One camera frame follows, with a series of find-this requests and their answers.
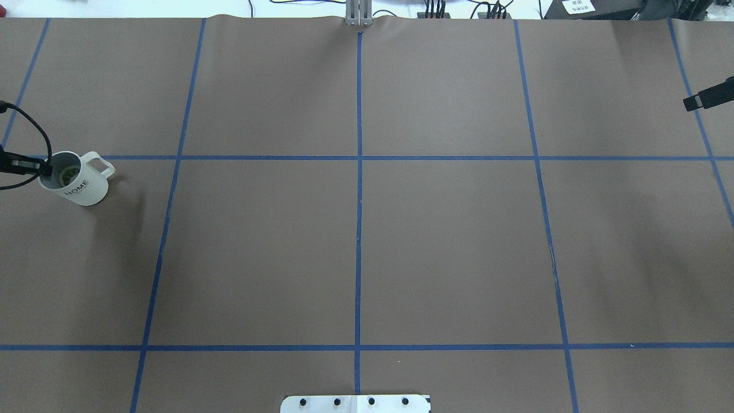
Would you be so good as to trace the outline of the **white HOME mug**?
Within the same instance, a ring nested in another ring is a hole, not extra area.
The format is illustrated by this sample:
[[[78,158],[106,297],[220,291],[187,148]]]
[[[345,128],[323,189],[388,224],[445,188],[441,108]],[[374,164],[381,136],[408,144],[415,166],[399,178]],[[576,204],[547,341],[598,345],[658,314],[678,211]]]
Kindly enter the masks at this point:
[[[40,176],[38,179],[40,186],[84,207],[95,205],[105,198],[108,193],[108,179],[116,172],[113,164],[103,159],[96,151],[83,155],[60,151],[52,155],[50,165],[53,167],[53,173],[50,176]],[[61,188],[58,173],[70,165],[80,166],[80,173],[71,185]]]

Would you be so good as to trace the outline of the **black box device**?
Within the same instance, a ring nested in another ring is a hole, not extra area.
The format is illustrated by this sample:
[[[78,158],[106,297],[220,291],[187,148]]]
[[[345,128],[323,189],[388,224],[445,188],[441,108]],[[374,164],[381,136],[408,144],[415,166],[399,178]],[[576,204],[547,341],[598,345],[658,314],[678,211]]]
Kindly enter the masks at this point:
[[[543,20],[631,20],[643,1],[552,1]]]

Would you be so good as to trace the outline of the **brown paper table mat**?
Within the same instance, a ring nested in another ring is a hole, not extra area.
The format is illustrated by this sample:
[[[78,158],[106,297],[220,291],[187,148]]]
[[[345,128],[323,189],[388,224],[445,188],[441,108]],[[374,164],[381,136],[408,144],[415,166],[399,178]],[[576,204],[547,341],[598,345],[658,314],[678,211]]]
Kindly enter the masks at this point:
[[[3,19],[3,412],[732,411],[732,24]]]

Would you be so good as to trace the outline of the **aluminium extrusion post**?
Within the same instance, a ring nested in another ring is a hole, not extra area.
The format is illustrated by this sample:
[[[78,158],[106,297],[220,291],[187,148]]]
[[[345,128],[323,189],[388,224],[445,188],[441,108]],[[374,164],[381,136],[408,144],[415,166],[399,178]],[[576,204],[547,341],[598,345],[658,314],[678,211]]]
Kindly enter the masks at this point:
[[[346,0],[345,24],[350,27],[372,26],[372,0]]]

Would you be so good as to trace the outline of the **white pedestal base column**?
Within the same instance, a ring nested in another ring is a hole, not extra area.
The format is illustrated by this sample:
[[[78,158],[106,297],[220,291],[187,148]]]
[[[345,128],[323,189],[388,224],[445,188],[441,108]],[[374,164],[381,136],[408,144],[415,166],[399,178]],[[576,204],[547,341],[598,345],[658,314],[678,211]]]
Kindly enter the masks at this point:
[[[295,395],[283,399],[280,412],[431,412],[429,395]]]

